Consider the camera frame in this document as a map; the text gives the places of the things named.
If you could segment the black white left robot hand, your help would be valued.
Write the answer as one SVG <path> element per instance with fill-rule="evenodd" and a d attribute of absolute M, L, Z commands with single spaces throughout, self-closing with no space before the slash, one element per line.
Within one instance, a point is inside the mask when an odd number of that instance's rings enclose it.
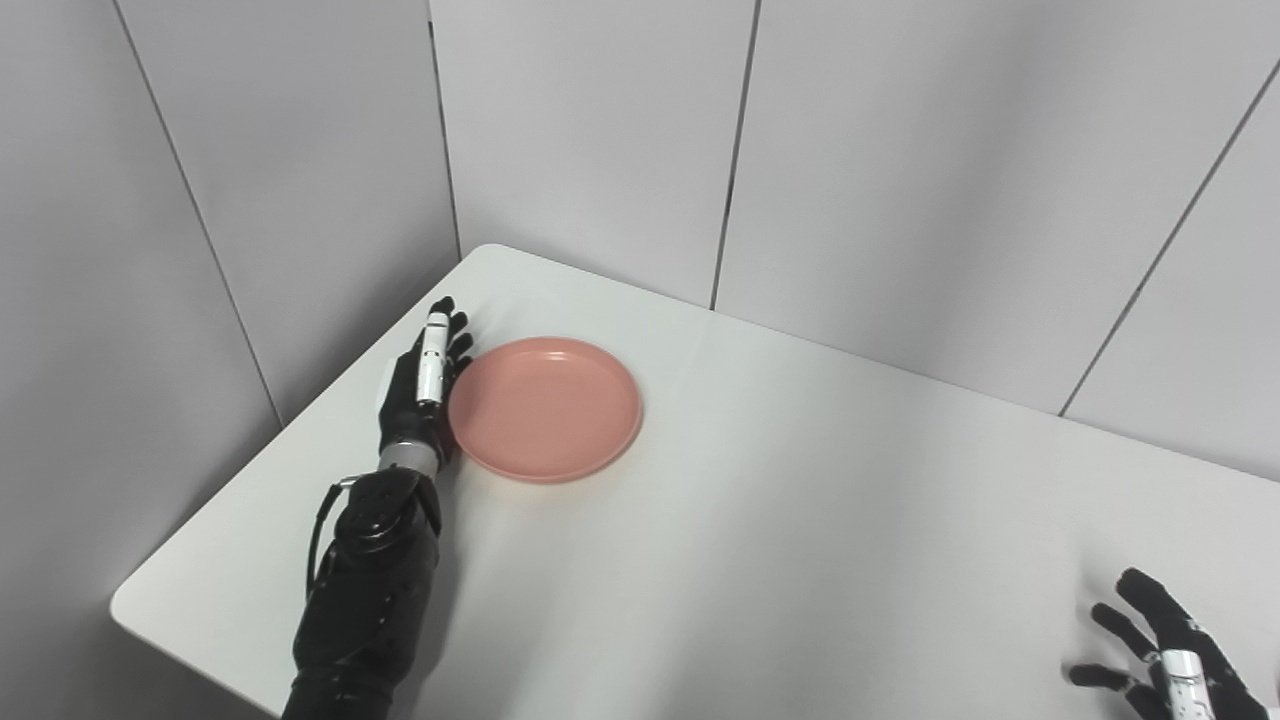
<path fill-rule="evenodd" d="M 453 459 L 457 443 L 448 407 L 456 382 L 474 360 L 468 355 L 474 337 L 467 328 L 468 316 L 456 309 L 453 297 L 430 306 L 425 325 L 393 366 L 378 414 L 380 452 L 416 443 L 435 452 L 438 468 Z"/>

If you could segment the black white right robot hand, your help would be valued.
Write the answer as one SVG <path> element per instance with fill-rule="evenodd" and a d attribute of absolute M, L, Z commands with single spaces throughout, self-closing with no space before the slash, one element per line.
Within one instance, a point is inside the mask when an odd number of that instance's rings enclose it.
<path fill-rule="evenodd" d="M 1121 641 L 1143 665 L 1143 680 L 1102 664 L 1073 664 L 1070 684 L 1106 689 L 1124 698 L 1139 719 L 1276 719 L 1248 689 L 1215 638 L 1166 589 L 1138 568 L 1115 583 L 1117 596 L 1155 633 L 1149 638 L 1124 612 L 1096 603 L 1091 619 Z"/>

